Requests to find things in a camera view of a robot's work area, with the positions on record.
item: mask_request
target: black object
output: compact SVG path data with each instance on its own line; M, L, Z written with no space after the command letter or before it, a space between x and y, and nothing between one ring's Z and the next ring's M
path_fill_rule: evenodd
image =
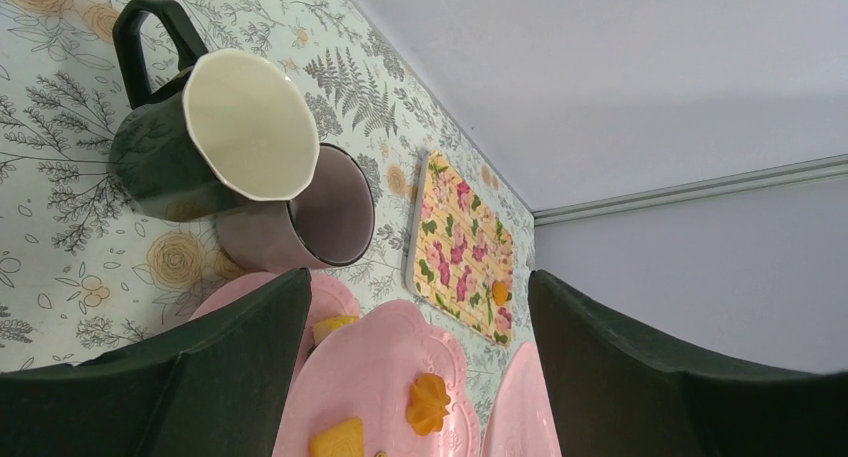
M156 92L141 46L149 14L165 26L179 54L180 73ZM197 60L209 51L185 10L173 0L130 0L112 28L130 107L109 152L109 170L133 198L137 212L187 221L238 205L189 135L182 91Z
M269 456L309 272L78 367L0 374L2 456Z
M529 303L564 456L848 455L848 372L711 352L544 271Z

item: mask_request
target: pink plate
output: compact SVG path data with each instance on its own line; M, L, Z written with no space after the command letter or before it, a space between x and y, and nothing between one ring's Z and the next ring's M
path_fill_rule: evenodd
M519 347L492 407L482 457L559 457L554 417L536 344Z
M231 304L275 278L277 278L277 274L269 272L256 272L243 275L227 283L210 295L194 311L194 314L192 314L189 320L194 320L209 312L218 310L227 304ZM303 329L303 338L300 340L300 349L297 351L297 361L294 364L292 382L295 381L300 373L300 369L303 368L303 364L306 363L306 358L309 356L309 349L315 345L315 341L312 339L312 324L337 315L359 316L359 303L343 283L329 275L312 272L312 304L309 306L306 327Z
M425 372L445 379L451 403L441 432L420 437L406 422L409 386ZM289 390L274 457L309 455L309 439L358 416L365 455L476 457L480 421L465 393L467 366L456 338L395 300L331 334Z

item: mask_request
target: yellow cake slice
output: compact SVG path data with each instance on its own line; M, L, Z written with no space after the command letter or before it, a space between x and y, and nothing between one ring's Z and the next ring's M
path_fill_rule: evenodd
M362 419L345 420L309 439L309 457L365 457Z
M316 322L312 325L312 337L315 340L315 345L320 344L330 334L339 330L347 324L352 324L359 320L355 315L337 315L329 319Z

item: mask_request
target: wall trim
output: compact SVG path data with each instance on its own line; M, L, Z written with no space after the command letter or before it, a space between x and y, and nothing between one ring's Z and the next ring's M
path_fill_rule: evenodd
M848 176L848 154L533 212L536 227Z

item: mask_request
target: yellow food piece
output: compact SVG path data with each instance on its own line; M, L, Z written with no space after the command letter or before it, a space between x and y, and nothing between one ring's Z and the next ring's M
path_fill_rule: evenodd
M316 322L312 325L312 338L315 340L315 345L320 344L330 334L339 330L347 324L357 322L359 317L355 315L337 315L329 319Z
M365 457L362 419L354 417L309 439L310 457Z
M492 284L492 298L495 301L495 305L498 307L506 305L506 302L509 299L509 289L506 288L505 283L500 280L496 280L495 283Z
M409 387L406 421L420 436L441 432L450 404L445 380L436 374L422 374Z

